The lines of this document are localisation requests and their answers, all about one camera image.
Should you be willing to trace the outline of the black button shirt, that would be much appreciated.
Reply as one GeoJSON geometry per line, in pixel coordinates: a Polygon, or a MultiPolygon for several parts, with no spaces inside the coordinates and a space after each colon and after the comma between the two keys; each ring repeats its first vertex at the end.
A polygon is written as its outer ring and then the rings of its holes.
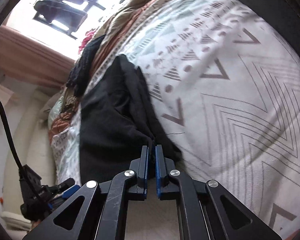
{"type": "Polygon", "coordinates": [[[166,158],[180,160],[181,151],[154,112],[141,69],[121,54],[81,101],[81,182],[112,180],[140,158],[143,146],[153,155],[157,145],[166,158]]]}

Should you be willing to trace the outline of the pale green pillow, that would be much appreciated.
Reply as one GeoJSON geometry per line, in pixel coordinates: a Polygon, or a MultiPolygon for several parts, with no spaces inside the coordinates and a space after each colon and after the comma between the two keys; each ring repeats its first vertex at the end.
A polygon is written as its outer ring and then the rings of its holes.
{"type": "Polygon", "coordinates": [[[39,118],[47,122],[48,129],[51,129],[53,121],[61,113],[63,105],[64,93],[58,92],[52,96],[39,112],[39,118]]]}

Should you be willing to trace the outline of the cream padded headboard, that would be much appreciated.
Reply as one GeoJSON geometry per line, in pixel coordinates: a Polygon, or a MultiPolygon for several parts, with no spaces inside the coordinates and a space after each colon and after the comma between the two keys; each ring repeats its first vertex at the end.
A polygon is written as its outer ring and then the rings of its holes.
{"type": "MultiPolygon", "coordinates": [[[[56,184],[56,168],[48,139],[47,121],[41,111],[50,91],[16,80],[0,84],[4,105],[18,157],[42,178],[42,184],[56,184]]],[[[19,173],[0,119],[0,220],[5,212],[21,214],[19,173]]]]}

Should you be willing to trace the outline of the patterned white bed cover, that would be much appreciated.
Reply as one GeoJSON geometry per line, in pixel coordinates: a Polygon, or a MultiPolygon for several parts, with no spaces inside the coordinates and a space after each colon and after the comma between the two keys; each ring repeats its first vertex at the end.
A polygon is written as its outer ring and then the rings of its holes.
{"type": "Polygon", "coordinates": [[[282,239],[300,233],[300,7],[292,0],[151,0],[104,39],[81,97],[65,87],[49,139],[56,178],[83,185],[81,101],[115,57],[140,68],[181,151],[282,239]]]}

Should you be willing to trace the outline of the dark fuzzy sweater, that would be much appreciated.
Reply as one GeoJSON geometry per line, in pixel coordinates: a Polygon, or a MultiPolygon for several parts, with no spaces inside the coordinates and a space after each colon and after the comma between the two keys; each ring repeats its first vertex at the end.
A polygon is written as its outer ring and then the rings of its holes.
{"type": "Polygon", "coordinates": [[[76,97],[81,97],[87,88],[93,59],[105,36],[104,34],[90,41],[83,49],[82,55],[75,63],[74,68],[70,71],[66,87],[73,89],[76,97]]]}

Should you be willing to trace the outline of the beige duvet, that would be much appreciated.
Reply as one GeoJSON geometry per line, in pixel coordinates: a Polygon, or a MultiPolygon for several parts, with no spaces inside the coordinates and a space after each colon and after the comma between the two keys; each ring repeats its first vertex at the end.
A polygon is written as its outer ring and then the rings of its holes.
{"type": "Polygon", "coordinates": [[[118,7],[113,9],[113,14],[98,27],[92,41],[100,36],[105,36],[104,43],[111,40],[137,13],[151,0],[125,0],[118,7]]]}

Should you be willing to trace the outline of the red cloth on sill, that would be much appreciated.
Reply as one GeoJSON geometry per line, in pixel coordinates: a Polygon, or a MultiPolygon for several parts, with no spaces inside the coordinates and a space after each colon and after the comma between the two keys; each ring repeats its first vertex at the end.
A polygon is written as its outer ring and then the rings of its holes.
{"type": "Polygon", "coordinates": [[[84,35],[84,38],[81,42],[81,44],[78,47],[78,55],[80,55],[82,53],[82,51],[84,50],[84,48],[87,46],[87,44],[89,43],[89,41],[93,38],[93,36],[96,33],[96,29],[90,29],[89,31],[87,31],[84,35]]]}

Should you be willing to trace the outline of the left pink curtain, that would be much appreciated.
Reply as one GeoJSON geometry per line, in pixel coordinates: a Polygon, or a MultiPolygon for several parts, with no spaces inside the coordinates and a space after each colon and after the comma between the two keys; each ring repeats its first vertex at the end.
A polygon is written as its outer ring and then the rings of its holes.
{"type": "Polygon", "coordinates": [[[9,77],[48,88],[60,88],[68,80],[74,60],[2,25],[0,69],[9,77]]]}

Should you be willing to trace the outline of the hanging dark garment left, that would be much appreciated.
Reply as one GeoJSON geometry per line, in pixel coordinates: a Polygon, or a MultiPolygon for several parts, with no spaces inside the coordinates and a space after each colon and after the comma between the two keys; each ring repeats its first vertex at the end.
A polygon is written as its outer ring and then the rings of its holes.
{"type": "Polygon", "coordinates": [[[73,8],[57,0],[37,1],[34,9],[40,15],[43,15],[48,24],[58,21],[74,32],[79,29],[88,16],[85,11],[73,8]]]}

